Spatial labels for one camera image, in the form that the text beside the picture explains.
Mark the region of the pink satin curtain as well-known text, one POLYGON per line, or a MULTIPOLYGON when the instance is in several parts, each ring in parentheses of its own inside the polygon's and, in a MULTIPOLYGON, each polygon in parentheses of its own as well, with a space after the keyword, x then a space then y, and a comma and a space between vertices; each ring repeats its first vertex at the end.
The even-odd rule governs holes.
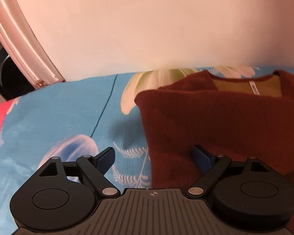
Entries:
POLYGON ((0 42, 35 89, 65 82, 33 33, 17 0, 0 0, 0 42))

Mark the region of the dark front-load washing machine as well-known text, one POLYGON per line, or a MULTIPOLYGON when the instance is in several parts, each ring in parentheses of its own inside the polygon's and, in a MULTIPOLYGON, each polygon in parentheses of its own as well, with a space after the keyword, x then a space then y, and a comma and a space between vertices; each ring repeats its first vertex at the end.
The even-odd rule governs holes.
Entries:
POLYGON ((34 90, 0 42, 0 95, 11 100, 34 90))

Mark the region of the dark red knit sweater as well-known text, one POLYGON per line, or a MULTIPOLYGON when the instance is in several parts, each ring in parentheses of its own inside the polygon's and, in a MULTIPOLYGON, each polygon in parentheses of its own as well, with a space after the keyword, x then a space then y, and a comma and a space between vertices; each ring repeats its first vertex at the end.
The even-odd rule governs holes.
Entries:
POLYGON ((201 172, 191 161, 199 144, 243 161, 257 156, 294 182, 294 75, 219 78, 207 71, 135 97, 151 159, 153 187, 187 187, 201 172))

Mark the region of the blue floral bed sheet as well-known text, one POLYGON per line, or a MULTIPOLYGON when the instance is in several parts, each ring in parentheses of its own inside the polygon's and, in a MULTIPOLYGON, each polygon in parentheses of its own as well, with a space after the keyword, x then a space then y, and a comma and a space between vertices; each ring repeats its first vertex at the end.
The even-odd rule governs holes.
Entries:
POLYGON ((151 159, 134 99, 193 73, 175 69, 103 76, 14 99, 0 130, 0 234, 16 230, 9 210, 13 193, 52 156, 74 161, 112 146, 116 161, 107 178, 120 189, 151 186, 151 159))

